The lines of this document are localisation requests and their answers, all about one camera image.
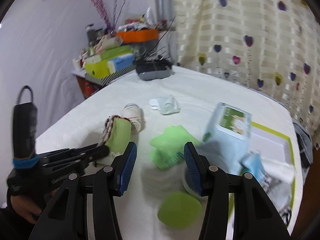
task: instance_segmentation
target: wooden floor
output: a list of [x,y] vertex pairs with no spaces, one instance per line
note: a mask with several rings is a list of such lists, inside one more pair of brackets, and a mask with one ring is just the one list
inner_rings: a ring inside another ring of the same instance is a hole
[[313,164],[310,166],[299,215],[292,232],[292,239],[297,239],[320,211],[320,150],[313,150]]

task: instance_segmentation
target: black sleeve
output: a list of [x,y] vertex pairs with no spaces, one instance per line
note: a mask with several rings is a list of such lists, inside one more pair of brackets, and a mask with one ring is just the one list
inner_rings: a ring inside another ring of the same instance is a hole
[[0,209],[0,239],[28,240],[34,225],[13,210],[9,193],[7,193],[7,204],[5,209]]

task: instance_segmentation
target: human hand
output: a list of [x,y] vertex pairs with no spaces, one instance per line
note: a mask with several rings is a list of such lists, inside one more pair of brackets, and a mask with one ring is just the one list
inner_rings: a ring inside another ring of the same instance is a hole
[[33,218],[32,214],[40,215],[42,213],[33,200],[26,196],[11,196],[11,205],[14,211],[31,224],[35,224],[37,221]]

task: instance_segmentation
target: pink heart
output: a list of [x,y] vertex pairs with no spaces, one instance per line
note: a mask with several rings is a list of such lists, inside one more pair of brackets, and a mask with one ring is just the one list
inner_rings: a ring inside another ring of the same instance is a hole
[[232,60],[233,60],[233,63],[236,65],[238,65],[241,61],[240,57],[237,57],[235,55],[232,57]]

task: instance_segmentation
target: white gauze roll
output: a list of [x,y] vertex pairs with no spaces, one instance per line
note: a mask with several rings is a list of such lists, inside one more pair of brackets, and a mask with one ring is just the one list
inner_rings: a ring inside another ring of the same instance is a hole
[[141,109],[136,104],[127,104],[122,110],[123,117],[131,121],[131,133],[138,133],[141,130]]

